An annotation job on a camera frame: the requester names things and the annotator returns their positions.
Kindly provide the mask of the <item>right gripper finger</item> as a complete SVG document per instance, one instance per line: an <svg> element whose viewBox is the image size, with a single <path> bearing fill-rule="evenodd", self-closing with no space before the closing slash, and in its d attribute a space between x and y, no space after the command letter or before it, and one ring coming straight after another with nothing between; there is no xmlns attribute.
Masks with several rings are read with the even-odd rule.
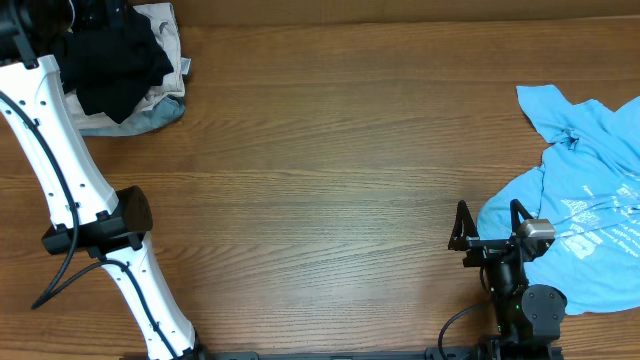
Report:
<svg viewBox="0 0 640 360"><path fill-rule="evenodd" d="M530 225L533 217L517 199L510 202L510 216L512 236L518 238L528 237L527 227Z"/></svg>
<svg viewBox="0 0 640 360"><path fill-rule="evenodd" d="M448 243L449 250L468 250L479 234L469 208L464 200L457 204L454 226Z"/></svg>

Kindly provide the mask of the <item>light blue t-shirt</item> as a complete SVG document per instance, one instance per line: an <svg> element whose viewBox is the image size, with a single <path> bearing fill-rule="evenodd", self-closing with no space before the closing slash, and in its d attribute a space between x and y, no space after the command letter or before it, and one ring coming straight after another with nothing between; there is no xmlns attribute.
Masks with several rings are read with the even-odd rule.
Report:
<svg viewBox="0 0 640 360"><path fill-rule="evenodd" d="M639 101L611 110L570 103L553 85L519 86L522 112L548 143L540 165L509 182L479 211L484 240L512 232L517 199L554 227L546 253L524 265L530 284L557 288L569 315L639 305Z"/></svg>

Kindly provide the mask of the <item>black polo shirt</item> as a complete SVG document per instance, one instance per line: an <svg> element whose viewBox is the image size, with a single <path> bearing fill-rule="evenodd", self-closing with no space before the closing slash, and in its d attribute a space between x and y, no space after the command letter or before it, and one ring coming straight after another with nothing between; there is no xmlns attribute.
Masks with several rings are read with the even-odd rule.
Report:
<svg viewBox="0 0 640 360"><path fill-rule="evenodd" d="M76 93L86 115L120 124L173 66L150 19L126 1L75 1L73 9L71 30L50 46L63 90Z"/></svg>

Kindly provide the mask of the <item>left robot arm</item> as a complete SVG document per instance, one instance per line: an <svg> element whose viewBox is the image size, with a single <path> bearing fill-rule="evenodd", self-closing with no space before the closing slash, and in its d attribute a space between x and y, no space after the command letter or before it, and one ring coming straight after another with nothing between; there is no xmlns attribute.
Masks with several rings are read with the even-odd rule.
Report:
<svg viewBox="0 0 640 360"><path fill-rule="evenodd" d="M157 263L148 200L137 186L114 190L96 167L65 101L60 68L46 53L50 39L72 28L84 6L76 1L1 4L1 114L19 141L46 197L51 226L46 250L65 259L33 306L74 281L63 277L85 250L124 297L150 359L205 359L192 323L181 312Z"/></svg>

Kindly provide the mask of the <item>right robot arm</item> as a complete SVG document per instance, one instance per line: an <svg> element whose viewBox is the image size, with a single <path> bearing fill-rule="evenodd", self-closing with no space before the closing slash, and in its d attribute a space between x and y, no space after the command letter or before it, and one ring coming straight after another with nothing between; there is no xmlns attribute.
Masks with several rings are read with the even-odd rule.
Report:
<svg viewBox="0 0 640 360"><path fill-rule="evenodd" d="M535 219L516 199L510 202L512 232L507 239L482 240L466 203L458 202L448 248L463 251L463 265L479 268L489 292L498 334L485 336L461 359L561 359L560 338L566 296L548 285L532 285L524 265L544 255L555 240L546 219Z"/></svg>

